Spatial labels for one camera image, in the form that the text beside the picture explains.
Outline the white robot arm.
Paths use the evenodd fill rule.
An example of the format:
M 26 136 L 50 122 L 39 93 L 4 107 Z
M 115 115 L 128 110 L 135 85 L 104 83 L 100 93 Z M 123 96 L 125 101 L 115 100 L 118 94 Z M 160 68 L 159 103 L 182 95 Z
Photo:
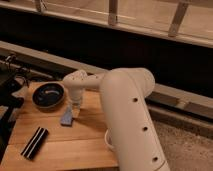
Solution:
M 155 88 L 145 68 L 117 68 L 89 75 L 78 70 L 66 75 L 71 108 L 80 108 L 85 89 L 97 89 L 120 171 L 170 171 L 145 98 Z

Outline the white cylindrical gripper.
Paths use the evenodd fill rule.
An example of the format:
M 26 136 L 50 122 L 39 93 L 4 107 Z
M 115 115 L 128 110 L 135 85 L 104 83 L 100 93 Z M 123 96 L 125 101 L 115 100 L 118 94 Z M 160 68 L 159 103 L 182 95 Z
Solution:
M 71 91 L 69 93 L 71 101 L 71 113 L 73 118 L 78 118 L 80 114 L 80 105 L 83 99 L 83 92 L 81 90 Z

